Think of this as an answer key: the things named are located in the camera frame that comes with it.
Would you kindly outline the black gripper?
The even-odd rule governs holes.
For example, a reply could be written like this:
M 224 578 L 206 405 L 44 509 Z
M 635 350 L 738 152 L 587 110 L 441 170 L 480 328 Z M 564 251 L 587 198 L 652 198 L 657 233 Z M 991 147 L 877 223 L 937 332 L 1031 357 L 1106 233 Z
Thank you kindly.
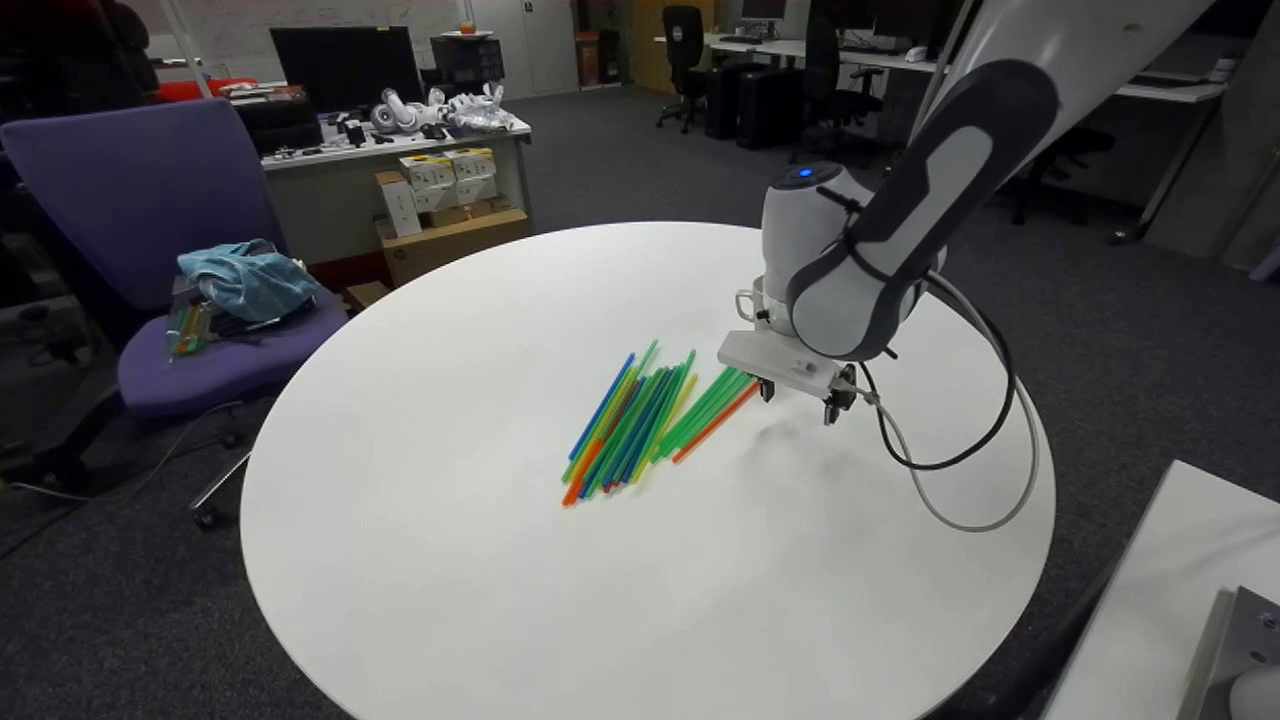
M 838 426 L 859 398 L 859 390 L 838 372 L 838 376 L 759 376 L 757 380 L 763 400 L 778 400 L 782 392 L 806 392 L 825 408 L 825 419 Z

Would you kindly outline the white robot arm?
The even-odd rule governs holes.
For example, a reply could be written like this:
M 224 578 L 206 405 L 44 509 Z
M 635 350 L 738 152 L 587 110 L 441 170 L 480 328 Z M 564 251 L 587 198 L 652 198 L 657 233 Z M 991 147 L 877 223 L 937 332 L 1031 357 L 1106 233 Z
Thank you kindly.
M 763 192 L 763 271 L 722 360 L 841 414 L 851 363 L 910 321 L 959 219 L 1186 38 L 1211 0 L 985 0 L 891 174 L 841 164 Z

